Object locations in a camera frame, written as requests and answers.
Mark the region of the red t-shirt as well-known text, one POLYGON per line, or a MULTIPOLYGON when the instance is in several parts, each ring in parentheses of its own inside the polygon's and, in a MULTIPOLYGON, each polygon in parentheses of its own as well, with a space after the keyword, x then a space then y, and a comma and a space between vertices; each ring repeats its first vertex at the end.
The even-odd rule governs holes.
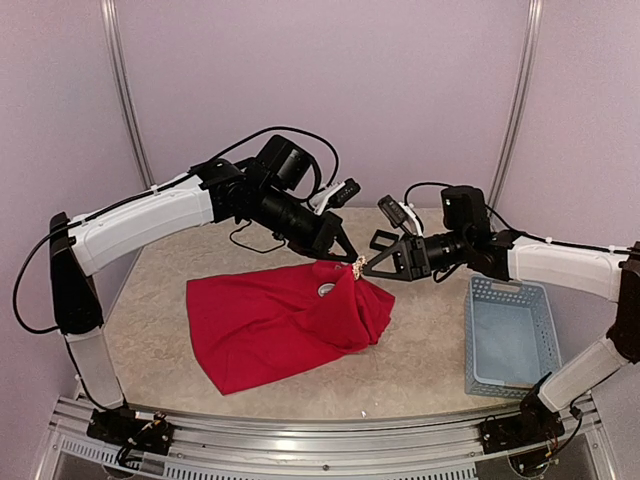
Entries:
POLYGON ((392 294, 331 261, 186 284, 191 345, 223 395, 286 379, 378 343, 392 294))

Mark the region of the silver white brooch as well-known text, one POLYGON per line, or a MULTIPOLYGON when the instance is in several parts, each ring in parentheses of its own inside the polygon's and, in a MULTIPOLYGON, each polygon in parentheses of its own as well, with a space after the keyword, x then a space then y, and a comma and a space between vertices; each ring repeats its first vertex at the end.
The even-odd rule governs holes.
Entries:
POLYGON ((355 281, 359 280, 363 274, 367 265, 367 259, 364 255, 359 255, 357 259, 352 263, 352 275, 355 281))

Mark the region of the right aluminium corner post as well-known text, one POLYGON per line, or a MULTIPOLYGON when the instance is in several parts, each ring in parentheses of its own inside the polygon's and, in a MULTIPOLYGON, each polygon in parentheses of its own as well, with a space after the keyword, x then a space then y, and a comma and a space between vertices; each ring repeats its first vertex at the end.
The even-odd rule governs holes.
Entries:
POLYGON ((520 126, 526 109, 531 77, 535 66, 543 8, 544 2, 542 0, 531 0, 528 2, 527 21, 514 93, 507 118, 506 130, 500 147, 496 171, 489 189, 488 204, 493 209, 498 206, 506 185, 520 126))

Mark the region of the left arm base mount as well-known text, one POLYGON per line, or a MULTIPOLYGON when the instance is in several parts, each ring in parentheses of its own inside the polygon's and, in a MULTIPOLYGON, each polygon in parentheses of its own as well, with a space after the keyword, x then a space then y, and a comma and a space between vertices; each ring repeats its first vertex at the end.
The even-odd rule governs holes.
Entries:
POLYGON ((162 412, 143 418, 136 410, 118 407, 94 409, 86 435, 125 450, 166 456, 173 443, 174 432, 175 425, 162 412))

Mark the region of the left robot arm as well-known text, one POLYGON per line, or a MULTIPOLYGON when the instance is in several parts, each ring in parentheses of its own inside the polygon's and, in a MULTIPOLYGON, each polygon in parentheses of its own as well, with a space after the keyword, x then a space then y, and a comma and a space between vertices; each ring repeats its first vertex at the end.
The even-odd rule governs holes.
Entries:
POLYGON ((122 408, 126 399, 104 336, 94 274, 157 240, 228 219, 256 223, 304 257, 343 263, 357 258, 341 218, 333 212, 359 192, 355 180, 321 191, 310 209, 274 186, 270 172, 262 179, 250 177, 249 168, 256 162, 211 159, 114 208, 74 218, 60 213, 50 222, 54 318, 86 396, 104 410, 102 430, 118 444, 133 443, 140 424, 122 408))

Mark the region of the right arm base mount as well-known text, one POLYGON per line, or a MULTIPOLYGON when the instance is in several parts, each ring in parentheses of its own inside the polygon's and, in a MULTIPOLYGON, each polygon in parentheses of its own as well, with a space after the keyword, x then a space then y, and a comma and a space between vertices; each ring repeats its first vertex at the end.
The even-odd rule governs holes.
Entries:
POLYGON ((529 421, 522 414, 497 418, 487 417, 478 426, 484 454, 558 440, 565 434, 565 427, 558 415, 549 421, 529 421))

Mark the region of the left aluminium corner post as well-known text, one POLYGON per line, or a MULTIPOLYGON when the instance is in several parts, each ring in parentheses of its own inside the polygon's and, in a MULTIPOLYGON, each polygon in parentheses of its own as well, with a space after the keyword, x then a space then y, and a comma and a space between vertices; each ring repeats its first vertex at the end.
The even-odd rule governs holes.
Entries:
POLYGON ((142 185, 148 188, 155 183, 155 179, 147 158, 130 86, 124 44, 120 32, 117 2, 114 0, 101 0, 99 4, 116 95, 131 145, 134 164, 142 185))

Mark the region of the aluminium front rail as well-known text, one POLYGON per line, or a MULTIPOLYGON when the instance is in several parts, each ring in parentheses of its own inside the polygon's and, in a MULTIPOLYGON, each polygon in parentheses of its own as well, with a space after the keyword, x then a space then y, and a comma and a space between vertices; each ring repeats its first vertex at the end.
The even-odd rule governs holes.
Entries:
POLYGON ((87 436, 93 406, 60 398, 35 479, 515 479, 516 450, 487 454, 479 425, 514 405, 399 419, 261 420, 171 411, 165 455, 134 453, 87 436))

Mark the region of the blue plastic basket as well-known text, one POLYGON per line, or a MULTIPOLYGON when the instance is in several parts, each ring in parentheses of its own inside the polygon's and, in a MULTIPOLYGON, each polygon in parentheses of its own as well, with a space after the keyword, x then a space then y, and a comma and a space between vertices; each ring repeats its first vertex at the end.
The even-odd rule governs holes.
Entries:
POLYGON ((562 366, 546 289, 470 277, 465 305, 465 392, 520 400, 562 366))

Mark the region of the aluminium corner post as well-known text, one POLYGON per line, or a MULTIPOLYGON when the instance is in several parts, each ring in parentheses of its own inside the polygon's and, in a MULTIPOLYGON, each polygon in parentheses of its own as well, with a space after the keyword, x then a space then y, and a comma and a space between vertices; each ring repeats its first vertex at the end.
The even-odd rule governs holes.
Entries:
POLYGON ((114 0, 101 0, 99 4, 116 95, 131 145, 134 164, 142 185, 148 188, 155 183, 155 179, 147 158, 130 86, 124 44, 120 32, 117 2, 114 0))
POLYGON ((514 93, 507 118, 506 130, 500 147, 496 171, 489 189, 488 204, 493 209, 498 206, 506 185, 520 126, 526 109, 531 77, 535 66, 543 8, 544 2, 542 0, 531 0, 528 2, 527 21, 514 93))

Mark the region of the black square frame left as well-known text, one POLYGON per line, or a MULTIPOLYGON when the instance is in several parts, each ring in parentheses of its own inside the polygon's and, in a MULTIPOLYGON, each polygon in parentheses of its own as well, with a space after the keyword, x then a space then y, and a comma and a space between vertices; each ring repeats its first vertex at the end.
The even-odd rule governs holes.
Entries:
POLYGON ((369 248, 374 251, 382 252, 387 248, 394 246, 400 236, 393 232, 377 229, 369 242, 369 248))

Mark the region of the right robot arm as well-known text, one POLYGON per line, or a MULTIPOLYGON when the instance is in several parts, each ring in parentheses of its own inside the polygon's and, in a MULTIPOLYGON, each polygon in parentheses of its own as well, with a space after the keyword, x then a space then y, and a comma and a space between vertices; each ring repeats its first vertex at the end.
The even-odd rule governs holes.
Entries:
POLYGON ((540 380, 511 433, 523 444, 535 442, 555 414, 621 368, 639 361, 639 249, 580 248, 550 238, 535 240, 521 232, 472 235, 462 232, 430 237, 404 235, 369 260, 371 277, 400 281, 427 278, 464 265, 502 282, 537 282, 601 297, 617 305, 607 332, 559 371, 540 380))

